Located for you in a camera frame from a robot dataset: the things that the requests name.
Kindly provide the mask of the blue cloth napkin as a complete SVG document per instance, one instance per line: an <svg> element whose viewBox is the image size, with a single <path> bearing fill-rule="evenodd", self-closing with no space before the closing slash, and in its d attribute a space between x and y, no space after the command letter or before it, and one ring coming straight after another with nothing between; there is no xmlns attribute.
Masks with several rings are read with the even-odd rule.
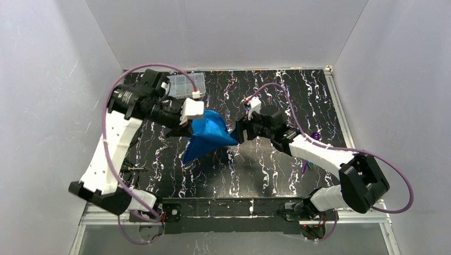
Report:
<svg viewBox="0 0 451 255"><path fill-rule="evenodd" d="M182 160L183 164L215 149L238 144L238 141L228 132L227 124L222 116L213 110L205 110L204 117L193 120L191 127L193 136L189 138Z"/></svg>

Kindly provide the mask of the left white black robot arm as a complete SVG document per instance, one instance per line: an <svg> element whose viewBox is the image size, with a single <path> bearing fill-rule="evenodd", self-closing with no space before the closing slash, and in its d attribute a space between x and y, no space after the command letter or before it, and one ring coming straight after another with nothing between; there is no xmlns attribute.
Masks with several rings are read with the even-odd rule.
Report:
<svg viewBox="0 0 451 255"><path fill-rule="evenodd" d="M180 73L192 87L185 99L170 96L173 85L163 72L147 69L139 81L121 84L130 73L122 74L113 84L105 102L97 148L81 179L71 182L68 190L114 215L129 212L158 222L160 199L151 192L131 189L119 172L143 121L169 128L169 136L189 137L192 121L204 115L204 104L195 80L185 71Z"/></svg>

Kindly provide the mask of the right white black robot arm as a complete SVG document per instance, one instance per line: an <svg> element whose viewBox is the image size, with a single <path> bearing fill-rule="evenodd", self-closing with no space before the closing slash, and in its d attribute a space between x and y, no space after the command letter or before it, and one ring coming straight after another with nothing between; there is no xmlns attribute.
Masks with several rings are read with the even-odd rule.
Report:
<svg viewBox="0 0 451 255"><path fill-rule="evenodd" d="M244 116L236 121L231 137L238 143L256 137L267 138L276 150L301 158L333 174L339 184L312 191L303 199L310 215L339 208L364 214L386 194L390 185L375 158L363 152L324 148L308 141L299 129L284 120L282 112Z"/></svg>

